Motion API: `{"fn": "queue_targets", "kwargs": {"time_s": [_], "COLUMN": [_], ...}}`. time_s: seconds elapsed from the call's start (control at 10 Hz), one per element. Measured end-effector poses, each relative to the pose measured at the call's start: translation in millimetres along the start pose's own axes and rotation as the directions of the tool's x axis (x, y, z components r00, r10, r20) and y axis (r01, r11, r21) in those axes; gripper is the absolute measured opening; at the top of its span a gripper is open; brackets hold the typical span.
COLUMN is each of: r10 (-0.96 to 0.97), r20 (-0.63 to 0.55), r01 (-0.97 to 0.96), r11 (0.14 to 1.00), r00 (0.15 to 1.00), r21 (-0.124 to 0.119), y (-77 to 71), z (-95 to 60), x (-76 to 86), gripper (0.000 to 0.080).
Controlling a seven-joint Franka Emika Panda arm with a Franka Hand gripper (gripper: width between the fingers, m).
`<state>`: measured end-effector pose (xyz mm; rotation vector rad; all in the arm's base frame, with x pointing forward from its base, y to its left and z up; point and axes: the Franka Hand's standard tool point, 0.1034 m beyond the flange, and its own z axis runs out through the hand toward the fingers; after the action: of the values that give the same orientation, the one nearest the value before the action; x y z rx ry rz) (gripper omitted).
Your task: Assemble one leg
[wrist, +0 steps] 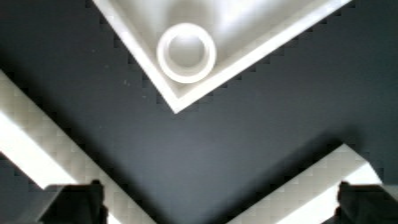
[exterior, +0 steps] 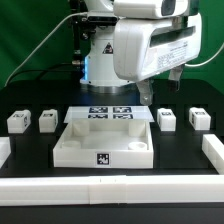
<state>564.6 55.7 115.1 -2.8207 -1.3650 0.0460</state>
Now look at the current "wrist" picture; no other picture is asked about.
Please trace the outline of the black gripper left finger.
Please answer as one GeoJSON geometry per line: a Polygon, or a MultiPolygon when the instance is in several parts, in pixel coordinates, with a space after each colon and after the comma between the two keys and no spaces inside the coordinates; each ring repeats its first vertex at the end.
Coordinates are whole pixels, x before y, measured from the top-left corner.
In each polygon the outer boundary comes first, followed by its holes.
{"type": "Polygon", "coordinates": [[[51,199],[37,217],[40,224],[108,224],[104,186],[97,180],[88,184],[49,185],[45,191],[51,199]]]}

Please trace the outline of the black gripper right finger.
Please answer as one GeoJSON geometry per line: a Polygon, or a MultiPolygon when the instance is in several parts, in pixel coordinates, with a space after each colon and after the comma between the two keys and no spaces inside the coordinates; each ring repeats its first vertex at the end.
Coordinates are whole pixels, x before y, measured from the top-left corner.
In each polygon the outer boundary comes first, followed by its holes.
{"type": "Polygon", "coordinates": [[[398,185],[339,184],[333,224],[398,224],[398,185]]]}

